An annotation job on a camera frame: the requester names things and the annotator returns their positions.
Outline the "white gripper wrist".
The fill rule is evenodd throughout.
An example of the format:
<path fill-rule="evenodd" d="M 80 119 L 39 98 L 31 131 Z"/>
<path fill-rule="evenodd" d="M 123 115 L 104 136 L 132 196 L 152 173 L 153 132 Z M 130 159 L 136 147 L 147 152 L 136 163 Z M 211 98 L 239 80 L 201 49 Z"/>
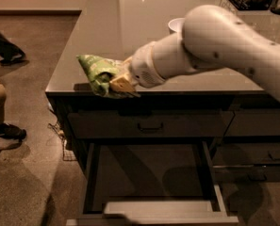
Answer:
<path fill-rule="evenodd" d="M 133 56 L 123 62 L 124 67 L 130 66 L 132 76 L 144 88 L 162 85 L 165 79 L 160 76 L 153 61 L 153 48 L 156 43 L 150 42 L 139 48 Z M 119 74 L 110 79 L 110 88 L 119 92 L 135 92 L 137 81 L 129 73 Z"/>

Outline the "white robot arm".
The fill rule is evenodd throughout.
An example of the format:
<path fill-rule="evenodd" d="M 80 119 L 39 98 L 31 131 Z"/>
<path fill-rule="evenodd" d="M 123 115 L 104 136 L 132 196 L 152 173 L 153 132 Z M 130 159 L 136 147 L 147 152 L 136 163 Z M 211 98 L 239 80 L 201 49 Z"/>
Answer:
<path fill-rule="evenodd" d="M 153 88 L 178 75 L 220 68 L 242 73 L 280 102 L 280 44 L 211 5 L 188 12 L 179 32 L 139 48 L 110 79 L 110 88 L 133 92 L 137 85 Z"/>

